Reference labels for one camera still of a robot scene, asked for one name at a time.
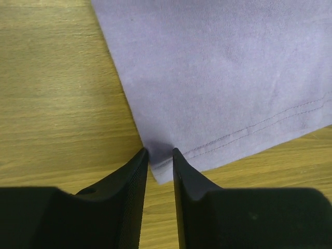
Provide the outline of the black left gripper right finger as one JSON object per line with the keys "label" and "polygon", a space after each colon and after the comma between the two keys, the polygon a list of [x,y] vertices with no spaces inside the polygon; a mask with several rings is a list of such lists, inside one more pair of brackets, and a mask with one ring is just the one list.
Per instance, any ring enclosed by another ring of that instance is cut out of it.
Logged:
{"label": "black left gripper right finger", "polygon": [[180,248],[331,248],[331,203],[314,188],[221,188],[173,150]]}

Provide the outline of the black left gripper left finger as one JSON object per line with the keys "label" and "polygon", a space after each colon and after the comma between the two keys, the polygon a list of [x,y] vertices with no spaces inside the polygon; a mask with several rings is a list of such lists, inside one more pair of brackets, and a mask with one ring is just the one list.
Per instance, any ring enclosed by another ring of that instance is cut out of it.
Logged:
{"label": "black left gripper left finger", "polygon": [[148,151],[70,194],[56,187],[1,188],[1,248],[138,248]]}

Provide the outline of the lavender t shirt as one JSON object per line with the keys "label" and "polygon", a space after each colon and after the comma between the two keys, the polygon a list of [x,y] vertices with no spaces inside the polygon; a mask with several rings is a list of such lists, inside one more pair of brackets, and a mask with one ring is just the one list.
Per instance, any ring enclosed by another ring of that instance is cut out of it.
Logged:
{"label": "lavender t shirt", "polygon": [[160,184],[331,124],[331,1],[93,1]]}

